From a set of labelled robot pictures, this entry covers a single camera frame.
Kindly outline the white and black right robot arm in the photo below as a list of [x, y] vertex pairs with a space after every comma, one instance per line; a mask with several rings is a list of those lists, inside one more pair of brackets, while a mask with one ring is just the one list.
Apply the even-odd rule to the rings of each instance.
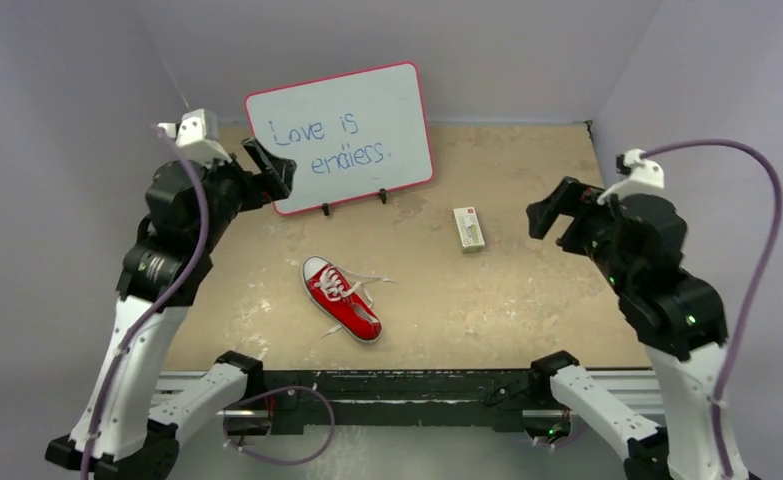
[[749, 478], [717, 395], [729, 339], [723, 301], [682, 267], [687, 225], [675, 206], [567, 177], [526, 216], [534, 239], [558, 217], [570, 218], [558, 245], [589, 258], [615, 293], [651, 362], [665, 421], [638, 414], [564, 351], [532, 363], [531, 399], [579, 415], [618, 454], [630, 479]]

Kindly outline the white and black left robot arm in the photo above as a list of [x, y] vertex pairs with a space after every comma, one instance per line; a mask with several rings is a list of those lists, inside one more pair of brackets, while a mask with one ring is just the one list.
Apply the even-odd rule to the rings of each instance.
[[85, 479], [164, 479], [181, 445], [215, 410], [251, 409], [264, 399], [262, 365], [222, 354], [192, 388], [165, 406], [151, 399], [169, 347], [211, 271], [212, 252], [245, 211], [288, 198], [295, 161], [256, 139], [244, 150], [255, 171], [216, 143], [174, 146], [154, 173], [147, 214], [125, 254], [117, 283], [112, 337], [85, 411], [70, 433], [51, 440], [44, 457]]

